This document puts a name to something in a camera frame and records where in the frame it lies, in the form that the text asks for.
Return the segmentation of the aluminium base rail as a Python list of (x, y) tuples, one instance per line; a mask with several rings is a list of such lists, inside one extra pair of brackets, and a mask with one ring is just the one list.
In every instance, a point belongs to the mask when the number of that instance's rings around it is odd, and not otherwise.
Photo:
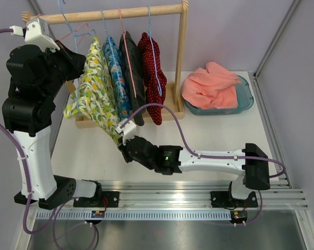
[[(119, 208), (130, 209), (210, 209), (210, 192), (226, 191), (228, 181), (206, 182), (122, 182), (101, 181), (105, 191), (118, 191)], [(263, 208), (268, 210), (307, 210), (301, 189), (291, 189), (282, 181), (274, 181), (271, 189), (262, 191)]]

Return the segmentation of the teal plastic tub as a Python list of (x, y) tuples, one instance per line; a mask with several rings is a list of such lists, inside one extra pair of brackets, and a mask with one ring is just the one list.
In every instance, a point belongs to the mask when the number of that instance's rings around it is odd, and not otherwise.
[(240, 114), (241, 112), (250, 109), (254, 104), (254, 97), (250, 90), (250, 84), (248, 81), (237, 75), (240, 81), (240, 84), (236, 85), (236, 95), (238, 106), (236, 108), (228, 108), (228, 109), (200, 109), (193, 106), (187, 100), (184, 100), (186, 107), (190, 110), (190, 112), (197, 116), (215, 116), (215, 115), (234, 115)]

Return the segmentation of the red dotted skirt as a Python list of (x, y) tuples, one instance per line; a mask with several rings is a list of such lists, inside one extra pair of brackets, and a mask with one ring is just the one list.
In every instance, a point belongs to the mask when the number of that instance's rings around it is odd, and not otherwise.
[(147, 103), (156, 103), (163, 105), (166, 98), (167, 78), (161, 69), (159, 45), (154, 39), (152, 39), (152, 41), (155, 50), (158, 76), (162, 86), (162, 97), (158, 93), (158, 83), (154, 73), (154, 64), (150, 40), (148, 34), (144, 32), (142, 33), (141, 39), (138, 42), (138, 49), (143, 60), (143, 84), (146, 88), (145, 97)]

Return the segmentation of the left aluminium frame post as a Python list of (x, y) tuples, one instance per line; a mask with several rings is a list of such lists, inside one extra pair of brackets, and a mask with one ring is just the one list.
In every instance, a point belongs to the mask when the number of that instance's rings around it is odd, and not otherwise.
[(26, 0), (27, 4), (29, 5), (31, 12), (37, 16), (39, 14), (43, 14), (42, 9), (40, 8), (37, 0)]

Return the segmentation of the wooden clothes rack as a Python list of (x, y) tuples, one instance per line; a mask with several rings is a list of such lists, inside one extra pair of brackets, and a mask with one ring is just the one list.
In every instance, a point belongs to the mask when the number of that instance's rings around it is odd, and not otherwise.
[(147, 16), (180, 15), (177, 44), (177, 61), (174, 81), (166, 85), (165, 105), (170, 108), (177, 119), (183, 119), (184, 110), (180, 97), (180, 80), (185, 50), (185, 36), (187, 28), (188, 1), (180, 4), (158, 5), (152, 7), (123, 8), (121, 10), (111, 9), (105, 11), (75, 12), (69, 14), (40, 15), (47, 24), (62, 24), (68, 20), (70, 23), (90, 22), (101, 20), (112, 20), (119, 18), (138, 18)]

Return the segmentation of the aluminium frame post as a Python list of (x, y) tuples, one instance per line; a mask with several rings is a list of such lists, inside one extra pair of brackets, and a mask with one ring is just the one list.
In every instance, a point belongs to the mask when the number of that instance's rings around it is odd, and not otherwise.
[(26, 0), (27, 4), (29, 5), (31, 12), (37, 16), (39, 14), (43, 14), (42, 9), (40, 8), (37, 0)]
[(289, 6), (285, 16), (283, 17), (277, 31), (275, 32), (273, 39), (271, 40), (266, 52), (264, 53), (263, 58), (260, 60), (258, 67), (256, 68), (255, 72), (253, 73), (253, 77), (257, 80), (263, 71), (265, 65), (267, 64), (268, 60), (270, 59), (272, 53), (274, 52), (279, 40), (281, 39), (284, 31), (288, 27), (291, 19), (293, 18), (296, 10), (299, 8), (302, 0), (293, 0), (291, 5)]

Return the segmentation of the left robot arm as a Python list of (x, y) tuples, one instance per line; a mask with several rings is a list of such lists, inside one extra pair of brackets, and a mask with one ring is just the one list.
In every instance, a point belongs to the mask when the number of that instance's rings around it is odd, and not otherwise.
[(119, 193), (104, 191), (99, 182), (54, 175), (51, 166), (50, 134), (52, 112), (63, 84), (83, 73), (84, 55), (61, 42), (56, 49), (41, 50), (23, 45), (10, 53), (6, 67), (11, 75), (8, 98), (2, 106), (5, 132), (16, 144), (22, 189), (18, 204), (37, 202), (51, 210), (68, 201), (75, 207), (116, 208)]

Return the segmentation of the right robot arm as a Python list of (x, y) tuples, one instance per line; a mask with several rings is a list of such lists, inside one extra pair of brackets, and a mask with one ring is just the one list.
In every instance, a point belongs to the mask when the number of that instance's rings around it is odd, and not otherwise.
[(267, 155), (253, 143), (233, 151), (204, 152), (181, 146), (156, 146), (142, 137), (134, 136), (131, 139), (121, 137), (118, 149), (125, 162), (136, 161), (162, 175), (192, 171), (236, 175), (227, 191), (211, 194), (214, 208), (233, 210), (258, 207), (255, 191), (266, 191), (271, 187)]

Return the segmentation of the dark grey dotted skirt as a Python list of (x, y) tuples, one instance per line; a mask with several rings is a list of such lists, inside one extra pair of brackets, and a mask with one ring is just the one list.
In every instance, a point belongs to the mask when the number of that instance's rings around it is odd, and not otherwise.
[(122, 55), (123, 76), (129, 90), (131, 110), (134, 113), (146, 104), (142, 56), (128, 31), (125, 32), (125, 36), (121, 36), (119, 49)]

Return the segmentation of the blue floral skirt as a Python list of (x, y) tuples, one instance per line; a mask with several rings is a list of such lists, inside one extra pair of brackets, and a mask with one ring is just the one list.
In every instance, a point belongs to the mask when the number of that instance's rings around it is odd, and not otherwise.
[(120, 50), (111, 36), (106, 38), (102, 45), (102, 51), (112, 79), (119, 120), (128, 119), (131, 111), (131, 102), (122, 72)]

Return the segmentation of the right aluminium frame post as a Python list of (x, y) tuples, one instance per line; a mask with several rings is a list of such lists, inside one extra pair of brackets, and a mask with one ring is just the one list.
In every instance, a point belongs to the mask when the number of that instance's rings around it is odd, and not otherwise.
[(273, 39), (271, 40), (266, 52), (264, 53), (263, 58), (260, 60), (258, 67), (256, 68), (255, 72), (253, 73), (253, 77), (257, 80), (263, 71), (265, 65), (267, 64), (268, 60), (270, 59), (272, 53), (274, 52), (279, 40), (281, 39), (284, 31), (288, 27), (291, 19), (293, 18), (296, 10), (299, 8), (302, 0), (293, 0), (291, 5), (289, 6), (285, 16), (283, 17), (277, 31), (275, 32)]

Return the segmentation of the yellow lemon print skirt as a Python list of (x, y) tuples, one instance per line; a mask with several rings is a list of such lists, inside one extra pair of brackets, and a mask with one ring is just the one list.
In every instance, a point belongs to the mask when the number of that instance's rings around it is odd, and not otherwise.
[(97, 37), (92, 39), (78, 90), (71, 95), (63, 115), (65, 118), (88, 118), (118, 145), (116, 98), (106, 58)]

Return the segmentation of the pink pleated skirt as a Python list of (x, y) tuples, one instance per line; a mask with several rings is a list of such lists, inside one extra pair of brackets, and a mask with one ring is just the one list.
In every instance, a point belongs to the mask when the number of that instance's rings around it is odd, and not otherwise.
[(183, 82), (184, 100), (200, 109), (229, 109), (238, 107), (236, 86), (239, 77), (215, 62), (198, 68)]

